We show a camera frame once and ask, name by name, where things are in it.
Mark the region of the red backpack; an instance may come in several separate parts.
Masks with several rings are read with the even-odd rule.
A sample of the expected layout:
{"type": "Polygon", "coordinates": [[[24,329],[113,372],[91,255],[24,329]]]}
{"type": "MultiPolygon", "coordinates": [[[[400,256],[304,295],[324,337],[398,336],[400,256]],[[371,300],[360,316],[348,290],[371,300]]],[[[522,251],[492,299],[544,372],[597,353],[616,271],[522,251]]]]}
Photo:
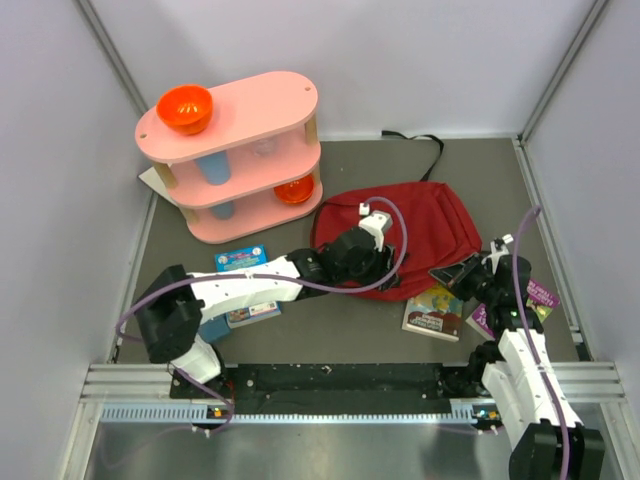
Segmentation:
{"type": "Polygon", "coordinates": [[[408,231],[407,252],[397,282],[385,290],[369,290],[365,299],[403,302],[436,284],[429,271],[456,264],[478,253],[481,237],[460,198],[445,183],[430,179],[430,165],[418,181],[351,190],[330,197],[318,208],[310,245],[321,247],[356,225],[359,205],[370,197],[385,197],[400,210],[408,231]]]}

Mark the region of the purple treehouse book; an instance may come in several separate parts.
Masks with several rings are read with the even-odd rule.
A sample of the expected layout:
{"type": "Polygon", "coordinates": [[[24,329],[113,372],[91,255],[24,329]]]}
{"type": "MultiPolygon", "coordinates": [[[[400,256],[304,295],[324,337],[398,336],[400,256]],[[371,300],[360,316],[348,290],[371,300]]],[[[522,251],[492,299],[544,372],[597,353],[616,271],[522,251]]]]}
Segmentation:
{"type": "MultiPolygon", "coordinates": [[[[534,310],[540,322],[544,322],[551,312],[560,304],[559,298],[535,280],[527,286],[528,298],[526,307],[534,310]]],[[[493,331],[487,323],[487,312],[484,304],[480,304],[465,320],[485,340],[495,339],[493,331]]]]}

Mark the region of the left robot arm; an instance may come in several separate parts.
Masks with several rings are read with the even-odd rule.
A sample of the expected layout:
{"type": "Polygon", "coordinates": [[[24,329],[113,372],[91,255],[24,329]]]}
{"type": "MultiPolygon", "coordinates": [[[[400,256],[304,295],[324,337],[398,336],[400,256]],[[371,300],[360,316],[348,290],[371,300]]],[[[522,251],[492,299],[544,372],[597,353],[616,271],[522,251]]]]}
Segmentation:
{"type": "Polygon", "coordinates": [[[295,302],[334,289],[387,288],[396,249],[353,227],[318,249],[301,248],[261,265],[216,274],[165,268],[136,300],[134,316],[152,364],[172,364],[205,396],[226,387],[227,374],[201,325],[261,303],[295,302]]]}

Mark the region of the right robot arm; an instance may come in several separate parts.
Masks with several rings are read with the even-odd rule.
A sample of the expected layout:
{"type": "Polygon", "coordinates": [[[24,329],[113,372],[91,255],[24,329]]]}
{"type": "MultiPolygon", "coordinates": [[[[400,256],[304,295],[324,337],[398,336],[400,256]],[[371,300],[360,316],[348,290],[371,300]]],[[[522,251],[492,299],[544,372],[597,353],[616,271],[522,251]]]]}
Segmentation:
{"type": "Polygon", "coordinates": [[[491,395],[511,444],[510,478],[599,478],[603,437],[569,404],[539,317],[526,304],[530,262],[509,253],[473,254],[430,274],[455,297],[485,307],[494,338],[476,348],[465,370],[452,377],[451,388],[491,395]]]}

